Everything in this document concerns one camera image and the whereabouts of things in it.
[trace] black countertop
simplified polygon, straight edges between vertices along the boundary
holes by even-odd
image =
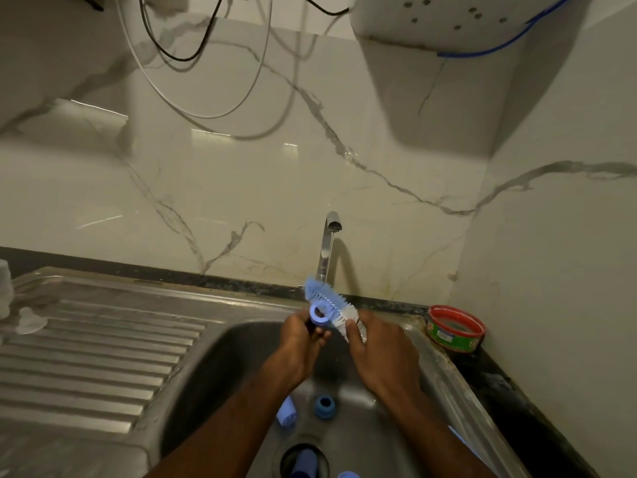
[[[9,262],[13,278],[52,266],[138,280],[304,300],[303,290],[298,287],[224,279],[30,250],[0,247],[0,259]],[[346,298],[356,307],[379,312],[425,315],[427,311],[424,305],[357,296]],[[483,349],[479,348],[471,355],[449,352],[449,356],[533,477],[598,476]]]

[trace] ribbed drainboard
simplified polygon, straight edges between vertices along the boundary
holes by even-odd
[[[0,418],[127,433],[196,341],[201,321],[59,301],[0,345]]]

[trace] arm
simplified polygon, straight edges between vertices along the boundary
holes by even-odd
[[[490,469],[448,429],[418,383],[418,351],[396,324],[359,311],[367,345],[353,321],[347,338],[356,369],[376,394],[434,478],[495,478]]]
[[[310,336],[308,318],[307,311],[288,317],[278,349],[257,374],[146,478],[243,478],[279,407],[309,377],[329,338],[322,329]]]

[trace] person's left hand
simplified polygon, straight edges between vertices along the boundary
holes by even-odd
[[[278,352],[286,355],[287,362],[294,369],[297,385],[312,374],[318,353],[332,334],[329,330],[317,327],[310,335],[305,326],[309,318],[310,313],[304,308],[290,315],[281,327]]]

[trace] hand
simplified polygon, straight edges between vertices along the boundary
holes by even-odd
[[[367,328],[367,345],[354,321],[346,322],[347,338],[362,382],[390,410],[408,400],[418,402],[423,393],[418,382],[418,351],[400,326],[359,310]]]
[[[319,351],[332,335],[329,330],[319,327],[310,335],[305,326],[309,319],[310,313],[307,308],[304,308],[290,315],[281,327],[281,340],[277,353],[285,355],[285,361],[291,366],[292,379],[296,385],[312,374]]]

